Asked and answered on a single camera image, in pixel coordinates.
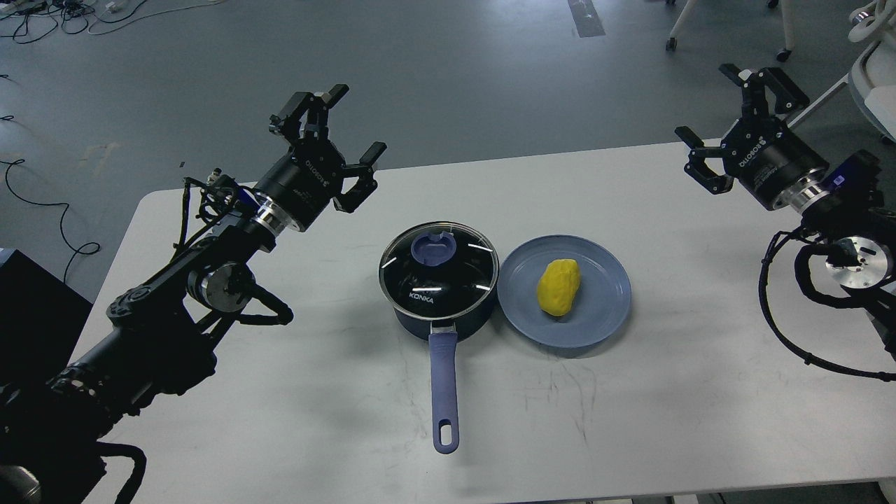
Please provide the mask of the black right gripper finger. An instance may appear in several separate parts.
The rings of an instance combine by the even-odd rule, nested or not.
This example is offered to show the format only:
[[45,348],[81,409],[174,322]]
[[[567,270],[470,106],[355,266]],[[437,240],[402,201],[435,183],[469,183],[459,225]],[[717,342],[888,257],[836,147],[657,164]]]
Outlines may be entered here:
[[730,130],[762,118],[777,118],[792,129],[797,115],[811,103],[809,96],[780,67],[752,70],[725,63],[719,66],[719,71],[741,92],[741,115]]
[[686,125],[676,127],[675,135],[689,150],[688,161],[684,166],[686,174],[713,195],[727,193],[733,188],[735,181],[733,176],[714,172],[706,161],[707,159],[722,159],[724,154],[723,148],[707,146],[703,139],[698,137]]

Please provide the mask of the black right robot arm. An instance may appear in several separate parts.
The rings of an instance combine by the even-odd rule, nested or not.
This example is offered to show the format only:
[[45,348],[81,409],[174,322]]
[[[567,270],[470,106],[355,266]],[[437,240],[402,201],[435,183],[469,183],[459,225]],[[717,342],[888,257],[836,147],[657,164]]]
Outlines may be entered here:
[[675,135],[686,145],[684,172],[713,195],[739,184],[767,211],[790,207],[800,224],[777,232],[759,268],[759,308],[778,341],[806,365],[841,375],[893,382],[892,371],[847,367],[804,350],[781,332],[768,299],[771,266],[788,242],[800,242],[794,280],[801,293],[833,309],[861,309],[884,327],[882,343],[894,354],[894,213],[877,188],[880,162],[867,150],[832,168],[785,120],[809,107],[809,97],[778,67],[758,70],[721,64],[741,92],[740,115],[716,146],[690,127]]

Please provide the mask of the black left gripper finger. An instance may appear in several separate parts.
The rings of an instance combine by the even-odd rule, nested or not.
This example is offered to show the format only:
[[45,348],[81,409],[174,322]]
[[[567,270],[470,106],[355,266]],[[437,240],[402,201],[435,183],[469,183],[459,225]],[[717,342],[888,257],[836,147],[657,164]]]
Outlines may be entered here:
[[342,178],[356,179],[352,188],[346,192],[340,192],[333,198],[334,207],[342,213],[354,213],[358,207],[377,190],[378,182],[374,178],[375,163],[388,148],[383,141],[375,141],[371,144],[359,161],[342,168]]
[[269,117],[269,133],[289,146],[329,140],[330,110],[349,92],[347,84],[336,84],[327,92],[295,92],[280,112]]

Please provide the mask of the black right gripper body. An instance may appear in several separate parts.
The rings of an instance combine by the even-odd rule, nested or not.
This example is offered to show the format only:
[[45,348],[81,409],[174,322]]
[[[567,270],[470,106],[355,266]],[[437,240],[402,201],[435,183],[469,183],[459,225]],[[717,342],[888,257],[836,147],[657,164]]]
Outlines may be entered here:
[[790,204],[784,192],[794,184],[819,181],[830,166],[778,117],[737,119],[721,146],[726,175],[769,211]]

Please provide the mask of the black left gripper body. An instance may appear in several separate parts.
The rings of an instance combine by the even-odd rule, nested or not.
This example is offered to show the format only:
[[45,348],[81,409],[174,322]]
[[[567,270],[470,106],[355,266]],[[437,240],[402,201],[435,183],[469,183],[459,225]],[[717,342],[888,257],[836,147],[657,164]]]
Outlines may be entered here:
[[345,159],[329,141],[301,141],[274,163],[255,190],[279,205],[305,232],[342,192]]

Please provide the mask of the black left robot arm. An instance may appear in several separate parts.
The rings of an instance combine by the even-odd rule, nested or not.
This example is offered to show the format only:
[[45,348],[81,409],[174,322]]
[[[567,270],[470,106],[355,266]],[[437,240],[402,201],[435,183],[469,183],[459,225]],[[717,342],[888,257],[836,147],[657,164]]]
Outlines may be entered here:
[[106,459],[132,471],[115,496],[130,503],[147,457],[104,437],[161,393],[181,396],[214,375],[216,347],[237,323],[285,326],[291,308],[257,283],[249,260],[284,230],[305,232],[332,204],[351,214],[377,189],[375,141],[349,164],[329,138],[330,111],[348,93],[296,92],[269,119],[287,153],[252,188],[215,170],[185,178],[181,230],[169,262],[109,304],[113,329],[45,381],[2,388],[3,503],[81,503],[106,475]]

